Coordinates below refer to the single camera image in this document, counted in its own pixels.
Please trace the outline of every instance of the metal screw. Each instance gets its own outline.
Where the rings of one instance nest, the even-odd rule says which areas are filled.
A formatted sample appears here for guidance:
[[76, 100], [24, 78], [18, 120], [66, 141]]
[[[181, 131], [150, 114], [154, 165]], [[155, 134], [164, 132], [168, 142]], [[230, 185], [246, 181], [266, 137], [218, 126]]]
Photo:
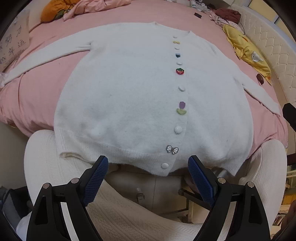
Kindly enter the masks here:
[[75, 177], [71, 180], [71, 183], [73, 183], [73, 184], [75, 184], [77, 182], [79, 182], [79, 178], [77, 178], [77, 177]]
[[226, 180], [225, 180], [225, 178], [219, 177], [218, 182], [220, 182], [221, 184], [224, 184], [226, 182]]
[[255, 186], [255, 184], [252, 183], [252, 182], [248, 182], [248, 186], [249, 186], [250, 188], [253, 188], [253, 187]]
[[47, 188], [49, 188], [49, 186], [50, 186], [49, 183], [44, 183], [42, 187], [43, 187], [44, 189], [47, 189]]

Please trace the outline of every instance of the blue gripper pad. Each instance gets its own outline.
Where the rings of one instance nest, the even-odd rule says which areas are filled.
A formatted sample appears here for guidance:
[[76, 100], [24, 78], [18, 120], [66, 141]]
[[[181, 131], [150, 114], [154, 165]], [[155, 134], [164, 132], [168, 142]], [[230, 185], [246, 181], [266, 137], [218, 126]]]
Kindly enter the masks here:
[[84, 198], [82, 203], [85, 206], [94, 201], [104, 177], [107, 174], [108, 167], [108, 158], [104, 157], [84, 188]]
[[215, 203], [214, 188], [192, 157], [189, 157], [188, 159], [188, 170], [200, 192], [200, 195], [202, 196], [203, 201], [209, 203], [212, 207]]

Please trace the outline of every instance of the pink bed sheet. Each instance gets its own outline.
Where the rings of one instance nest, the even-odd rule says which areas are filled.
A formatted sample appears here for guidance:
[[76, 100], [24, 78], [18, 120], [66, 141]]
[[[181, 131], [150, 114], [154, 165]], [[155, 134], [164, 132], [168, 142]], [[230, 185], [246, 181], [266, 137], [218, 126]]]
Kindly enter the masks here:
[[[79, 15], [65, 22], [59, 19], [44, 23], [32, 30], [30, 47], [15, 65], [30, 53], [87, 28], [120, 22], [156, 21], [169, 27], [191, 30], [215, 44], [259, 84], [256, 70], [236, 57], [222, 29], [206, 14], [199, 12], [202, 18], [197, 18], [194, 16], [195, 11], [193, 8], [163, 0], [137, 0], [132, 1], [130, 5]], [[27, 136], [40, 129], [53, 129], [54, 113], [60, 93], [73, 69], [86, 54], [87, 52], [72, 54], [36, 67], [6, 85], [0, 92], [0, 121], [15, 124]], [[273, 87], [267, 82], [263, 87], [277, 101]], [[286, 147], [288, 131], [283, 116], [272, 114], [247, 93], [246, 96], [254, 122], [254, 139], [250, 155], [263, 142], [270, 139], [277, 139]]]

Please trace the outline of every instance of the white cardigan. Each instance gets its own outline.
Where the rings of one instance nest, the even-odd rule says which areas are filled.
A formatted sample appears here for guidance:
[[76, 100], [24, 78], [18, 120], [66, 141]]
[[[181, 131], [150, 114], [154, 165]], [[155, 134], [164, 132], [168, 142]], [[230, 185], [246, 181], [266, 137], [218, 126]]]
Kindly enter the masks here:
[[[157, 23], [111, 24], [60, 39], [27, 57], [6, 82], [86, 50], [55, 113], [63, 157], [93, 163], [105, 155], [110, 162], [166, 176], [197, 155], [204, 165], [235, 175], [253, 139], [244, 89], [280, 114], [265, 90], [216, 46], [191, 31]], [[184, 74], [177, 74], [177, 68]]]

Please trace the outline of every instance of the cream tufted headboard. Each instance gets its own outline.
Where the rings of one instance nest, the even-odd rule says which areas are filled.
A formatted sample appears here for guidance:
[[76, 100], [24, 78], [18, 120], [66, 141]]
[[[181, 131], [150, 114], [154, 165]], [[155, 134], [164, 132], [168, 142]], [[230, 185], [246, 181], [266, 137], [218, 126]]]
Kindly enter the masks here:
[[[231, 5], [241, 13], [241, 24], [246, 35], [260, 49], [275, 77], [272, 84], [283, 107], [290, 102], [296, 107], [296, 43], [277, 25], [248, 7]], [[288, 124], [288, 153], [296, 152], [296, 135]]]

